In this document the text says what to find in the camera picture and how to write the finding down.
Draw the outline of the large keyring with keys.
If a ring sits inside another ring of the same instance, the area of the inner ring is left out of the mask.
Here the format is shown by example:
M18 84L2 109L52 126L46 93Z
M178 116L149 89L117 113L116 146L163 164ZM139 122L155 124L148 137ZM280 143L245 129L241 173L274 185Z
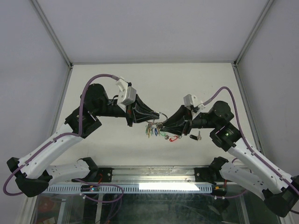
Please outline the large keyring with keys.
M148 138L150 138L151 136L156 136L156 137L161 136L160 133L161 133L162 125L168 119L168 116L165 113L158 112L158 111L154 111L154 112L159 113L159 115L164 116L165 120L164 121L155 121L155 120L147 121L145 133L148 136Z

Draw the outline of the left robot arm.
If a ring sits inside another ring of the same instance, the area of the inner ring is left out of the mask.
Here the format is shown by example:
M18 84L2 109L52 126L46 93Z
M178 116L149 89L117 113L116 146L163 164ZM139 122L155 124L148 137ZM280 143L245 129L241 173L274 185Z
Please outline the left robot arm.
M84 98L81 132L77 108L39 148L22 158L12 157L7 161L19 190L27 197L34 197L59 182L75 179L94 181L98 176L98 166L90 157L78 159L71 164L52 163L67 149L98 129L102 125L99 117L125 118L128 126L132 126L134 123L159 119L159 114L146 106L139 97L123 110L117 105L116 99L108 98L102 85L90 85Z

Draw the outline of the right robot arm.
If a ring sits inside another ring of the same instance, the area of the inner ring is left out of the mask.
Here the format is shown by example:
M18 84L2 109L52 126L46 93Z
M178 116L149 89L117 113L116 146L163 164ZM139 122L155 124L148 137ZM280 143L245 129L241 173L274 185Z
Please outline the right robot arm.
M248 170L237 168L223 157L214 158L209 176L215 181L235 182L258 196L270 211L286 217L299 200L299 178L283 171L250 145L241 130L230 121L233 113L224 101L217 101L209 112L196 117L182 105L163 125L162 131L174 135L188 135L192 129L211 129L210 138L219 148L241 161Z

